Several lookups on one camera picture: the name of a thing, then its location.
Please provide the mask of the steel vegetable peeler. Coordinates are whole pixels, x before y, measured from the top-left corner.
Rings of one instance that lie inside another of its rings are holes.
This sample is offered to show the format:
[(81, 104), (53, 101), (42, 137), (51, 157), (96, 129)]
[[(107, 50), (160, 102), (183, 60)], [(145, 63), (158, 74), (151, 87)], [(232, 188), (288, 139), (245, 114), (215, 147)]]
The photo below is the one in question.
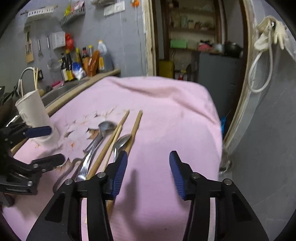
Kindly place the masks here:
[(59, 170), (61, 171), (61, 175), (59, 176), (59, 178), (57, 179), (57, 181), (53, 185), (52, 191), (54, 194), (57, 192), (58, 188), (62, 184), (62, 181), (73, 171), (75, 165), (77, 163), (81, 163), (81, 161), (82, 161), (82, 159), (80, 159), (80, 158), (75, 158), (73, 161), (70, 161), (70, 159), (68, 158), (66, 160), (65, 164), (63, 164), (59, 168)]

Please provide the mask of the dark brown bamboo chopstick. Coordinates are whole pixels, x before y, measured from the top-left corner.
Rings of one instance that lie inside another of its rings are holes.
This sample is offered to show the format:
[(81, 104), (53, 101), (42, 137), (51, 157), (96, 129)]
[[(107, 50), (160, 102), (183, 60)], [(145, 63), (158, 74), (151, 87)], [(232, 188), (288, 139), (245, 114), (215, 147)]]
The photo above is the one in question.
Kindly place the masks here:
[[(136, 133), (137, 133), (137, 130), (139, 128), (139, 125), (140, 125), (140, 120), (142, 118), (142, 114), (143, 114), (143, 111), (140, 110), (138, 112), (138, 115), (137, 115), (137, 118), (134, 122), (134, 125), (133, 125), (133, 129), (132, 129), (132, 132), (131, 132), (131, 138), (130, 140), (127, 142), (127, 146), (125, 148), (125, 152), (130, 155), (130, 151), (132, 149), (132, 146), (133, 146), (133, 143), (135, 141), (135, 136), (136, 136)], [(112, 211), (113, 211), (113, 208), (114, 208), (114, 204), (115, 204), (115, 200), (113, 201), (108, 201), (107, 202), (107, 213), (108, 213), (108, 217), (111, 218), (111, 215), (112, 215)]]

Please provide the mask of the long brown chopstick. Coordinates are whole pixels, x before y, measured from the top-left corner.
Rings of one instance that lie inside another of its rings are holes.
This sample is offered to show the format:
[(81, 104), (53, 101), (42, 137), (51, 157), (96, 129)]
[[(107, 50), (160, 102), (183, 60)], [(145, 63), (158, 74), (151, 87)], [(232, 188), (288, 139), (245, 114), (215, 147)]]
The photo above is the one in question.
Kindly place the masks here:
[(129, 114), (130, 114), (130, 110), (127, 110), (125, 115), (123, 116), (123, 118), (119, 122), (118, 126), (113, 131), (113, 133), (110, 136), (109, 140), (106, 142), (105, 146), (101, 150), (101, 152), (100, 152), (99, 156), (97, 157), (96, 161), (92, 165), (90, 171), (88, 172), (88, 175), (87, 175), (87, 178), (86, 178), (87, 180), (90, 179), (92, 176), (94, 176), (96, 174), (96, 171), (98, 170), (101, 162), (104, 160), (104, 157), (105, 157), (107, 151), (109, 150), (109, 148), (111, 146), (111, 143), (113, 142), (118, 130), (120, 129), (120, 126), (122, 126), (125, 123), (125, 121), (126, 121)]

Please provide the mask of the pale wooden chopstick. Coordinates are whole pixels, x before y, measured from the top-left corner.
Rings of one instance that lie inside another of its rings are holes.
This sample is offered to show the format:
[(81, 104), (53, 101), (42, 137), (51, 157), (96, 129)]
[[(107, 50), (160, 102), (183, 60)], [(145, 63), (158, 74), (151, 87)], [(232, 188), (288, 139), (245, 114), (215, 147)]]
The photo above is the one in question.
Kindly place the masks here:
[(35, 90), (38, 89), (38, 68), (33, 68), (33, 77), (34, 77), (34, 86), (35, 86)]

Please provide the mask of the steel kitchen sink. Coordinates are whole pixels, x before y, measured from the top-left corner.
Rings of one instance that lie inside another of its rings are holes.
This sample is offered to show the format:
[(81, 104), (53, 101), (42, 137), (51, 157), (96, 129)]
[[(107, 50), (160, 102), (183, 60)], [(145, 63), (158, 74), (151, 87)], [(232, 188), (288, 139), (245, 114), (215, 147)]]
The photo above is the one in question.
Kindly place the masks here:
[(51, 103), (65, 95), (70, 90), (78, 87), (79, 85), (85, 83), (90, 78), (85, 77), (81, 80), (73, 80), (73, 81), (67, 81), (63, 86), (60, 86), (58, 88), (52, 89), (50, 92), (46, 93), (41, 99), (43, 101), (43, 104), (45, 107), (49, 106)]

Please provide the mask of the pale chopstick beside spoon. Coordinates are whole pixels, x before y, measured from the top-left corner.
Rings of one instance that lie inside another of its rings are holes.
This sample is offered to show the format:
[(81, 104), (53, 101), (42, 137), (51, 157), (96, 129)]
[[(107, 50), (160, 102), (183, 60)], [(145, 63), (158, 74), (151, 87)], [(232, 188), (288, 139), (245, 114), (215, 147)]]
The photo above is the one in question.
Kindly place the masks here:
[(117, 132), (116, 132), (116, 134), (115, 134), (115, 136), (113, 138), (113, 141), (111, 142), (111, 145), (110, 145), (110, 147), (109, 147), (109, 149), (108, 149), (108, 151), (106, 153), (106, 156), (104, 157), (104, 160), (102, 162), (102, 169), (101, 169), (102, 171), (105, 171), (105, 169), (107, 167), (107, 164), (109, 162), (110, 156), (112, 154), (113, 146), (114, 146), (115, 142), (117, 141), (117, 139), (118, 139), (118, 137), (119, 137), (119, 135), (121, 133), (121, 130), (122, 130), (122, 125), (120, 125), (118, 127), (118, 130), (117, 130)]

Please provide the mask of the white utensil holder cup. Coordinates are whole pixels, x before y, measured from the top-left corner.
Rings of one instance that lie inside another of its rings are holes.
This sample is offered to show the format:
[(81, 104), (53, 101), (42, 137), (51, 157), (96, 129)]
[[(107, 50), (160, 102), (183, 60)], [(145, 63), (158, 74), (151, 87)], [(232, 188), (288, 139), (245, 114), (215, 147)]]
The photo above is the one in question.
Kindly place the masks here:
[(52, 132), (48, 136), (36, 137), (33, 140), (46, 149), (57, 149), (60, 134), (52, 124), (50, 117), (45, 109), (38, 90), (30, 91), (20, 98), (15, 104), (19, 115), (23, 121), (33, 128), (50, 126)]

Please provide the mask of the wooden counter edge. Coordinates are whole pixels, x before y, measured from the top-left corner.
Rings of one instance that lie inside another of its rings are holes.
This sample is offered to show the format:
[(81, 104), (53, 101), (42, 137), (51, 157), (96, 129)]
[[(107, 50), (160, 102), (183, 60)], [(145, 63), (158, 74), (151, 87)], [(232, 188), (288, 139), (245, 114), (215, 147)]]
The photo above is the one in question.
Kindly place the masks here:
[(120, 69), (115, 69), (115, 70), (112, 70), (112, 71), (109, 71), (106, 73), (99, 73), (93, 77), (90, 77), (90, 79), (88, 81), (86, 81), (85, 83), (79, 85), (78, 87), (70, 90), (65, 95), (63, 95), (62, 97), (60, 97), (59, 99), (57, 99), (56, 101), (51, 103), (49, 106), (47, 106), (45, 109), (46, 109), (49, 117), (52, 116), (54, 113), (56, 113), (60, 108), (62, 108), (65, 104), (67, 104), (74, 97), (76, 97), (81, 92), (88, 89), (89, 87), (91, 87), (96, 82), (102, 80), (105, 77), (114, 76), (118, 73), (120, 73)]

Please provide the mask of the small steel spoon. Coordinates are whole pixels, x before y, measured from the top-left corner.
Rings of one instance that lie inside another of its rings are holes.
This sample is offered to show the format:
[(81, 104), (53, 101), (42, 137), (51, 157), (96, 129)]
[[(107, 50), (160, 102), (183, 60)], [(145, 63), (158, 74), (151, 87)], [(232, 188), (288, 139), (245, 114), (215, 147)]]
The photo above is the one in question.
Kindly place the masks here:
[(123, 135), (122, 137), (120, 137), (113, 145), (113, 161), (115, 162), (117, 157), (118, 157), (118, 153), (119, 150), (130, 140), (131, 138), (131, 134), (126, 134)]

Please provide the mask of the steel fork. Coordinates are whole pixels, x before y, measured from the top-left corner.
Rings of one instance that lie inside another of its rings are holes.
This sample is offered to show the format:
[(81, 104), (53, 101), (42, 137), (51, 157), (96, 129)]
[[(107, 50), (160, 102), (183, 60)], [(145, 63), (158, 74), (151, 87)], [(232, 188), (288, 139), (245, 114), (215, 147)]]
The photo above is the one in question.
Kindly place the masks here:
[(92, 142), (87, 146), (86, 149), (83, 150), (83, 153), (88, 153), (93, 147), (96, 147), (101, 140), (103, 139), (102, 133), (99, 133), (93, 140)]

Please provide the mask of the large steel spoon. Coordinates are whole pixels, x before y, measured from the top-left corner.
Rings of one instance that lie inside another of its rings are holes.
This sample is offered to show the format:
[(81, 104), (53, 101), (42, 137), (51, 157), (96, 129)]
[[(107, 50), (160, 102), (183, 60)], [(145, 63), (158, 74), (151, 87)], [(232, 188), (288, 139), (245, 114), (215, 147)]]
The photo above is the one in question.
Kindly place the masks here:
[(75, 182), (86, 180), (90, 164), (94, 158), (97, 148), (104, 140), (106, 133), (115, 130), (116, 126), (117, 125), (112, 121), (103, 121), (98, 125), (99, 133), (97, 137), (84, 150), (85, 156), (80, 160), (81, 163), (79, 164), (77, 170), (72, 176), (72, 179)]

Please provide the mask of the pink floral tablecloth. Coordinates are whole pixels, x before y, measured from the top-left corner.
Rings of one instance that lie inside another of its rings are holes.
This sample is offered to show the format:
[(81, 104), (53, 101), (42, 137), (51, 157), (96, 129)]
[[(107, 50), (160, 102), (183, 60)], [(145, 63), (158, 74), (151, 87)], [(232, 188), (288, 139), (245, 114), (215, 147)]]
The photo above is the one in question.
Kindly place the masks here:
[(88, 129), (104, 120), (127, 120), (130, 133), (142, 117), (111, 214), (115, 240), (181, 240), (190, 203), (175, 188), (169, 154), (208, 179), (217, 180), (222, 154), (221, 124), (202, 85), (160, 77), (107, 77), (84, 90), (55, 114), (58, 152), (68, 161), (83, 157)]

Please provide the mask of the dark soy sauce bottle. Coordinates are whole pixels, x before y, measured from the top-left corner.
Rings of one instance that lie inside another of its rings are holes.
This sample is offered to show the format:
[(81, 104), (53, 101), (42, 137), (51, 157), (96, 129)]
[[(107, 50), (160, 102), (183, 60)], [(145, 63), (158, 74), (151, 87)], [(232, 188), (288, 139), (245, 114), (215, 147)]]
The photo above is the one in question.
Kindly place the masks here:
[(66, 81), (68, 81), (67, 63), (66, 63), (66, 58), (63, 53), (61, 54), (61, 56), (62, 56), (62, 58), (61, 58), (61, 73), (62, 73), (63, 81), (66, 82)]

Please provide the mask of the white salt bag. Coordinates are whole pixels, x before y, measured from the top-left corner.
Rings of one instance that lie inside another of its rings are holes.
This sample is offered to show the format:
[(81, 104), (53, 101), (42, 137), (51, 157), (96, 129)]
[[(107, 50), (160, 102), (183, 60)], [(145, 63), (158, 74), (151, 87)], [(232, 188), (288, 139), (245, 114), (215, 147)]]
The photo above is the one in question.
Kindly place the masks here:
[(72, 72), (77, 80), (81, 80), (86, 77), (86, 72), (78, 62), (72, 63)]

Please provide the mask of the orange snack bag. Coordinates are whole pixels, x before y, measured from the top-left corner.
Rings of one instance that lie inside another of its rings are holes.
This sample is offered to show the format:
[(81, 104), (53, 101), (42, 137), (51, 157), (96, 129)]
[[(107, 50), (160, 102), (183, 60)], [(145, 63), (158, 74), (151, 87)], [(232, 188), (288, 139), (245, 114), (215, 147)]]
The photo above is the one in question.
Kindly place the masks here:
[(84, 67), (86, 69), (86, 74), (89, 77), (93, 77), (98, 68), (100, 52), (98, 50), (94, 51), (91, 57), (85, 58)]

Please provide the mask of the red plastic bag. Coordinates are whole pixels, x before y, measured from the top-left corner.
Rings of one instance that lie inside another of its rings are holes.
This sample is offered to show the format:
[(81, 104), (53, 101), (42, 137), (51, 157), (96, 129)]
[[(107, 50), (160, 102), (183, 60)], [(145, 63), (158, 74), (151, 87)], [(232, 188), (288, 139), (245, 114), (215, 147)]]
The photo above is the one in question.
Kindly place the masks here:
[(69, 51), (72, 51), (74, 49), (74, 40), (69, 33), (65, 34), (65, 40), (66, 40), (66, 45), (65, 45), (66, 49)]

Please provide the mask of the large oil jug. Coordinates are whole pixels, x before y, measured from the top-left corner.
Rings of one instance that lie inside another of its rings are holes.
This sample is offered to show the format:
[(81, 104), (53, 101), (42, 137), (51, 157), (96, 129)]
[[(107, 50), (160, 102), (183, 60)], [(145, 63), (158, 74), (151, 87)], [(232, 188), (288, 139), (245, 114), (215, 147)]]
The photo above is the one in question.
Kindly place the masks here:
[(107, 49), (106, 44), (102, 40), (98, 41), (99, 51), (99, 72), (109, 72), (113, 70), (113, 62), (110, 52)]

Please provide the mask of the yellow container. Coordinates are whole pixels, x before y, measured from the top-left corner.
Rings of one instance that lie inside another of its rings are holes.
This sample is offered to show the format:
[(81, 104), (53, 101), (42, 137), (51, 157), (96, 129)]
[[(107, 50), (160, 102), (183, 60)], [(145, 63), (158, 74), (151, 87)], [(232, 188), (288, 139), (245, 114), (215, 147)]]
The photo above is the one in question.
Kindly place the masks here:
[(174, 78), (174, 63), (172, 61), (159, 61), (159, 76), (165, 78)]

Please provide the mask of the dark grey cabinet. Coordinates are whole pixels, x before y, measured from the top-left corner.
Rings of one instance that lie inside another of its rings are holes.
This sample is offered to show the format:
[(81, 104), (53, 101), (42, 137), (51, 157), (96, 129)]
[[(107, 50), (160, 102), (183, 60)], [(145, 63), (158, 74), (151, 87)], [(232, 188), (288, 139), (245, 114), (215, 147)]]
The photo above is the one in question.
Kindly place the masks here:
[(218, 116), (231, 110), (241, 72), (241, 59), (200, 53), (197, 82), (210, 93)]

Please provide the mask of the green box on shelf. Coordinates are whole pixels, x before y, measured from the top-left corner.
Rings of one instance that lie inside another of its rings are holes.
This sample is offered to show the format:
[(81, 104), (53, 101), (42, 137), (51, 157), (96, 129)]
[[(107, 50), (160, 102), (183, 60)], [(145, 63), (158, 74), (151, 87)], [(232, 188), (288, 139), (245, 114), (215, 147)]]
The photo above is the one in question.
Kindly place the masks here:
[(186, 49), (187, 41), (182, 39), (171, 39), (170, 48), (172, 49)]

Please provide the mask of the black cooking pot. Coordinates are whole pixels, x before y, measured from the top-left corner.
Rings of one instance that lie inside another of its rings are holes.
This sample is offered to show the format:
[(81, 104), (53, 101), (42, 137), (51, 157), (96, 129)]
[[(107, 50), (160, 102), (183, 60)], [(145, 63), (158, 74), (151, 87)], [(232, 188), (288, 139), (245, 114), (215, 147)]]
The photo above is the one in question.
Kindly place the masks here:
[(224, 44), (224, 55), (231, 58), (241, 58), (243, 48), (234, 42), (226, 42)]

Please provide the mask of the white rubber gloves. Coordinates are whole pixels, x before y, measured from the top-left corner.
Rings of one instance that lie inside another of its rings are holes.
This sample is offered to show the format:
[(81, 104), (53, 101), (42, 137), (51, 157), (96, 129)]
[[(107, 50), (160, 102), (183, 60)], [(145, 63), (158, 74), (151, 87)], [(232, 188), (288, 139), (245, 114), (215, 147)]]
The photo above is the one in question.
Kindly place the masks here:
[(271, 44), (279, 44), (280, 49), (285, 49), (285, 40), (288, 40), (285, 25), (274, 16), (266, 16), (257, 26), (260, 33), (259, 38), (254, 43), (257, 51), (264, 52)]

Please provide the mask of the white wall box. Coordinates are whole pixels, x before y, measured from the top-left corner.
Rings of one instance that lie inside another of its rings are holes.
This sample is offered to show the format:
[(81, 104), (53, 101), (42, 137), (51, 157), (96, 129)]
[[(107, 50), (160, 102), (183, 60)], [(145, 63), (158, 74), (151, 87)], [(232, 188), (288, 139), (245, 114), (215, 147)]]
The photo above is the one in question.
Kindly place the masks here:
[(61, 32), (55, 32), (51, 34), (52, 36), (52, 48), (58, 49), (66, 46), (66, 33)]

